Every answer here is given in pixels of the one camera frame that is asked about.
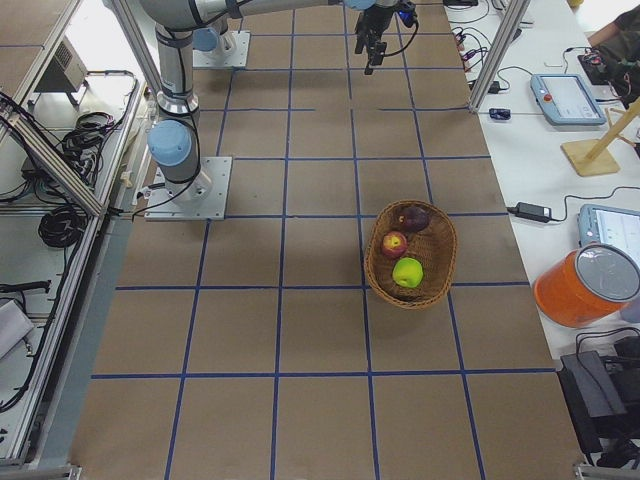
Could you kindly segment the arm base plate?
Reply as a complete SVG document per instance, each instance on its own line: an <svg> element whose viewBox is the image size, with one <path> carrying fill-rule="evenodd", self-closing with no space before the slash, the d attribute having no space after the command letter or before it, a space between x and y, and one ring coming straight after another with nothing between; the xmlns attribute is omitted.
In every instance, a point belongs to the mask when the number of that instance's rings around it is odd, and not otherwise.
<svg viewBox="0 0 640 480"><path fill-rule="evenodd" d="M221 221L225 218L232 171L231 157L204 157L199 176L183 191L184 186L166 183L156 168L155 182L162 188L151 191L149 209L143 212L147 221Z"/></svg>
<svg viewBox="0 0 640 480"><path fill-rule="evenodd" d="M250 32L211 28L193 33L193 67L198 70L244 69L247 65Z"/></svg>

